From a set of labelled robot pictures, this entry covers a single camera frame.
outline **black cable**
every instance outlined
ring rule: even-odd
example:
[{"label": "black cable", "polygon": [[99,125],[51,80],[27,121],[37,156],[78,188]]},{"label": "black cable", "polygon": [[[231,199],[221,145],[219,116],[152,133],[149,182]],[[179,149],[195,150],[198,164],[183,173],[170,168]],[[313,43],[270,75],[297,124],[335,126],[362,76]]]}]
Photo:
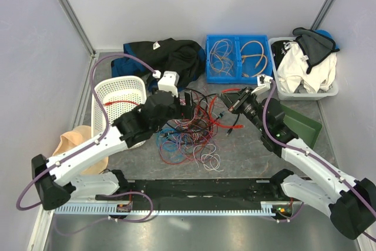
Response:
[{"label": "black cable", "polygon": [[[236,126],[237,122],[239,121],[239,117],[240,117],[240,113],[237,114],[237,117],[236,117],[236,120],[235,120],[235,123],[233,124],[233,126]],[[231,132],[233,131],[233,128],[230,128],[227,133],[226,133],[226,136],[229,136],[231,134]]]}]

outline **blue bin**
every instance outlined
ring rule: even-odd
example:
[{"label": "blue bin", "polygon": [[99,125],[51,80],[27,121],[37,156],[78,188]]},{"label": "blue bin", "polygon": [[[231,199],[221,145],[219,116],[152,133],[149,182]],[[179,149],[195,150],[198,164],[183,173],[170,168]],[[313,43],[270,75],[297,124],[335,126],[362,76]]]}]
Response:
[{"label": "blue bin", "polygon": [[249,43],[242,49],[250,41],[262,44],[267,58],[267,66],[262,73],[270,76],[273,66],[268,39],[265,35],[208,35],[206,38],[207,82],[257,84],[257,78],[252,76],[262,70],[265,58],[256,68],[255,65],[260,60],[260,56],[247,57],[242,62],[243,55],[257,55],[262,52],[258,43]]}]

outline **gray floor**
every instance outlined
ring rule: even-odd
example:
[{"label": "gray floor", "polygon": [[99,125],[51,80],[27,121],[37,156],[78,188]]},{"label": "gray floor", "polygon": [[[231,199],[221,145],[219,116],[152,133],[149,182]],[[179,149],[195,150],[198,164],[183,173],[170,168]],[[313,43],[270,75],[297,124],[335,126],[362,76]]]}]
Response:
[{"label": "gray floor", "polygon": [[[107,78],[110,78],[109,62],[98,68],[95,81],[98,83]],[[235,86],[207,85],[202,76],[189,87],[213,93]],[[283,104],[322,123],[316,102]],[[86,125],[90,125],[90,105],[91,100],[86,109]],[[228,124],[232,124],[234,120],[235,116],[229,113],[222,119],[223,123]],[[245,127],[234,130],[229,137],[225,136],[226,130],[220,129],[215,137],[220,146],[217,153],[222,159],[223,172],[208,172],[193,162],[179,166],[163,163],[157,151],[155,137],[137,149],[111,156],[109,168],[123,170],[128,179],[258,178],[270,177],[282,168],[304,175],[267,151],[259,141],[260,134],[247,119],[241,117],[239,124]],[[325,129],[321,131],[314,150],[335,164]],[[61,231],[72,232],[97,218],[98,216],[60,215],[56,220]],[[356,251],[359,248],[356,241],[348,240],[339,234],[329,218],[310,207],[304,207],[295,221],[279,225],[256,217],[160,216],[142,224],[106,221],[70,237],[59,236],[51,230],[45,250]]]}]

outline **white wall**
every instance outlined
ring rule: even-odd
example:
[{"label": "white wall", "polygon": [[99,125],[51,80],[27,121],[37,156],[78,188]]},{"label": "white wall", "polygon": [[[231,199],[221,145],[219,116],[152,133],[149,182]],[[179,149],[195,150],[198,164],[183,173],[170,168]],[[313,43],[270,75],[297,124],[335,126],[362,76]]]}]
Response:
[{"label": "white wall", "polygon": [[[89,54],[57,0],[0,0],[0,249],[26,250],[37,209],[15,203],[31,158],[69,130]],[[38,200],[31,189],[23,205]]]},{"label": "white wall", "polygon": [[336,0],[320,28],[341,48],[340,92],[321,103],[338,165],[376,183],[376,0]]},{"label": "white wall", "polygon": [[96,49],[210,33],[288,36],[309,28],[324,0],[69,0]]}]

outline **white basket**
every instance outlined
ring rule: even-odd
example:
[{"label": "white basket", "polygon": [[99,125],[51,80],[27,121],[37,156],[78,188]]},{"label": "white basket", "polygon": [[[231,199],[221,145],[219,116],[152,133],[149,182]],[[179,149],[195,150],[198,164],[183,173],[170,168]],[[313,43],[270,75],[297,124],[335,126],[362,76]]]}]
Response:
[{"label": "white basket", "polygon": [[[133,101],[137,104],[144,104],[146,100],[146,89],[144,82],[137,76],[121,76],[107,79],[97,84],[94,88],[100,101],[104,104],[111,101]],[[119,102],[105,106],[110,124],[125,112],[131,111],[135,104]],[[105,130],[106,120],[100,110],[97,101],[92,97],[92,136]],[[132,148],[145,143],[139,142]]]},{"label": "white basket", "polygon": [[[271,45],[275,43],[276,41],[288,41],[288,40],[294,40],[295,37],[285,37],[285,38],[271,38],[269,39],[269,48],[271,51]],[[274,63],[273,54],[271,56],[271,62],[273,64],[273,73],[274,78],[277,83],[277,91],[278,91],[278,97],[280,100],[320,100],[321,98],[327,97],[327,96],[334,96],[338,93],[338,85],[336,81],[334,80],[331,86],[329,86],[329,90],[327,92],[322,93],[287,93],[282,90],[282,86],[280,84],[280,81],[278,80],[278,74],[276,65]]]}]

